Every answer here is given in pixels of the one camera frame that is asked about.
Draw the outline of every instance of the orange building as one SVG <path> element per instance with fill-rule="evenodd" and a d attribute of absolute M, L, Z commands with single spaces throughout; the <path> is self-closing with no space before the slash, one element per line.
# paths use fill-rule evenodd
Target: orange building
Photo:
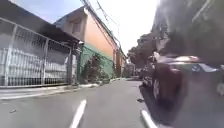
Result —
<path fill-rule="evenodd" d="M 59 19 L 55 25 L 110 58 L 115 64 L 117 75 L 121 75 L 126 56 L 94 11 L 81 7 Z"/>

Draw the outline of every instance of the sidewalk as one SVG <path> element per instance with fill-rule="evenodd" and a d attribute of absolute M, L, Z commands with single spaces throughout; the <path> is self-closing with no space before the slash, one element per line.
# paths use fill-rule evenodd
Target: sidewalk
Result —
<path fill-rule="evenodd" d="M 0 100 L 12 100 L 19 98 L 28 98 L 36 96 L 46 96 L 57 93 L 77 91 L 77 86 L 57 86 L 41 88 L 22 88 L 22 89 L 1 89 Z"/>
<path fill-rule="evenodd" d="M 112 83 L 117 80 L 126 80 L 126 78 L 116 78 L 110 80 Z M 19 98 L 46 96 L 57 93 L 73 92 L 82 88 L 94 88 L 104 85 L 102 84 L 81 84 L 78 86 L 61 85 L 52 87 L 38 87 L 38 88 L 19 88 L 19 87 L 4 87 L 0 88 L 0 100 L 13 100 Z"/>

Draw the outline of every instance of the white fence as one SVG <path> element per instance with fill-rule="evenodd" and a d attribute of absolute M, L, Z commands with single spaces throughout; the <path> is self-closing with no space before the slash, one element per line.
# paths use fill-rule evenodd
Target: white fence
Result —
<path fill-rule="evenodd" d="M 67 84 L 70 48 L 0 18 L 0 84 Z"/>

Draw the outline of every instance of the house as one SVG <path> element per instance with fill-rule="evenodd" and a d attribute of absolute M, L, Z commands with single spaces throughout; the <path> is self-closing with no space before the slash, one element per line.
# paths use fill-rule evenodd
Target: house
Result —
<path fill-rule="evenodd" d="M 1 85 L 71 84 L 79 40 L 7 0 L 0 6 Z"/>
<path fill-rule="evenodd" d="M 83 41 L 85 48 L 87 48 L 87 50 L 83 50 L 84 52 L 95 51 L 107 58 L 108 62 L 106 65 L 104 64 L 105 72 L 112 75 L 113 67 L 115 67 L 117 76 L 121 75 L 126 56 L 115 43 L 111 31 L 91 8 L 83 6 L 59 19 L 55 25 Z M 81 57 L 81 66 L 85 63 L 82 60 L 87 60 L 87 54 L 90 53 L 83 54 L 85 56 Z"/>

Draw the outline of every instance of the white road marking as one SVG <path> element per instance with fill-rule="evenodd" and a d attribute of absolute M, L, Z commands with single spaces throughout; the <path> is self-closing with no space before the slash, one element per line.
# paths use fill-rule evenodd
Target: white road marking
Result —
<path fill-rule="evenodd" d="M 74 115 L 73 121 L 70 125 L 70 128 L 78 128 L 80 120 L 82 119 L 82 116 L 84 114 L 85 108 L 86 108 L 87 101 L 82 100 L 78 109 L 76 110 L 76 113 Z"/>
<path fill-rule="evenodd" d="M 141 110 L 141 116 L 143 117 L 147 128 L 158 128 L 146 110 Z"/>

